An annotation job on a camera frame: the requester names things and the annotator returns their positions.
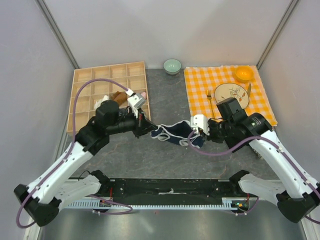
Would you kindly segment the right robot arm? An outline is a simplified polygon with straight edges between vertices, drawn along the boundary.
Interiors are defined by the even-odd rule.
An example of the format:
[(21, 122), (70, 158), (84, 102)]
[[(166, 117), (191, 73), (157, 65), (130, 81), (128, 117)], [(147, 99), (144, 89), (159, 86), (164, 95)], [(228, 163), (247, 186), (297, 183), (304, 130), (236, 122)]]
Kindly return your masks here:
[(293, 223), (298, 223), (320, 205), (320, 183), (299, 165), (260, 113), (247, 115), (233, 97), (219, 102), (217, 108), (222, 120), (207, 121), (208, 139), (225, 142), (233, 153), (249, 145), (281, 181), (272, 183), (241, 170), (230, 177), (229, 191), (233, 196), (246, 193), (260, 197), (276, 205)]

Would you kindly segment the navy blue underwear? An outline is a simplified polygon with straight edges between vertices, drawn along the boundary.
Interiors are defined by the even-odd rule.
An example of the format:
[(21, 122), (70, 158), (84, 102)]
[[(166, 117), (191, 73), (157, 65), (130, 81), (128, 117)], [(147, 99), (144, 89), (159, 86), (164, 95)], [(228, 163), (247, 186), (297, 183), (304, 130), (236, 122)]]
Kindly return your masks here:
[(173, 125), (159, 124), (150, 135), (152, 139), (186, 147), (189, 145), (188, 136), (192, 131), (190, 121), (182, 120)]

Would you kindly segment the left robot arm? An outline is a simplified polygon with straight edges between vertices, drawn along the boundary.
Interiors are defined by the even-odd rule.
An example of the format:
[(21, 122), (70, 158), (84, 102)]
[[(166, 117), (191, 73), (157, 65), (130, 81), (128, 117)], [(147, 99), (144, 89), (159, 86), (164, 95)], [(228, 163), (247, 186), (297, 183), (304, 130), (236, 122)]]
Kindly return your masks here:
[(20, 202), (18, 210), (25, 210), (34, 224), (43, 227), (70, 203), (110, 191), (108, 177), (96, 170), (70, 187), (63, 187), (69, 177), (110, 142), (110, 136), (132, 132), (136, 138), (157, 127), (141, 108), (120, 108), (113, 100), (106, 100), (96, 109), (95, 116), (74, 136), (67, 150), (41, 176), (28, 185), (19, 184), (14, 194)]

